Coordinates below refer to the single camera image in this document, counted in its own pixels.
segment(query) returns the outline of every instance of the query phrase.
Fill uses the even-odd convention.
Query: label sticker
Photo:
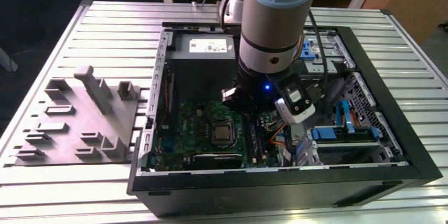
[[[192,39],[189,52],[226,52],[225,39]]]
[[[282,156],[290,161],[290,153],[286,151],[286,149],[282,150]]]
[[[298,90],[293,90],[293,92],[289,93],[289,98],[292,100],[292,102],[297,102],[301,99],[301,94],[298,92]]]

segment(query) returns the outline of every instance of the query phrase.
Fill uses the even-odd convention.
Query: aluminum profile table
[[[398,25],[378,10],[313,8],[318,25],[349,26],[429,151],[444,178],[361,206],[182,217],[190,222],[444,223],[448,220],[448,81]],[[77,65],[96,67],[108,85],[132,81],[142,90],[132,142],[145,123],[161,22],[216,22],[217,8],[189,4],[84,1],[68,24],[0,141],[0,220],[10,223],[125,223],[158,219],[126,195],[129,164],[16,167],[14,146],[44,109],[44,87]]]

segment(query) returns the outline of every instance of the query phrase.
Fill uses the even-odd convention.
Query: gray plastic peg
[[[78,66],[73,74],[74,78],[80,80],[84,84],[86,93],[93,100],[100,112],[106,114],[110,111],[110,105],[106,102],[106,95],[104,94],[100,85],[93,77],[93,67],[92,66]]]

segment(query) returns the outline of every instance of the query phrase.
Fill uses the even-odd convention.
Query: blue latch
[[[320,139],[336,139],[333,128],[316,128]]]
[[[312,136],[313,140],[318,139],[318,132],[316,131],[316,129],[310,130],[310,136]]]
[[[370,131],[372,131],[373,139],[377,140],[380,138],[380,133],[378,133],[377,128],[370,127]]]
[[[345,100],[340,100],[337,103],[337,107],[336,107],[336,124],[337,125],[345,125],[346,124],[346,128],[348,128],[348,132],[352,134],[354,133],[354,128],[353,128],[353,124],[352,124],[352,117],[349,115],[349,105],[348,102]],[[344,110],[344,122],[342,122],[342,118],[341,118],[341,108]]]
[[[309,48],[309,40],[305,39],[302,42],[302,47],[301,47],[301,53],[300,53],[300,60],[314,60],[316,59],[316,55],[310,52],[310,48]]]

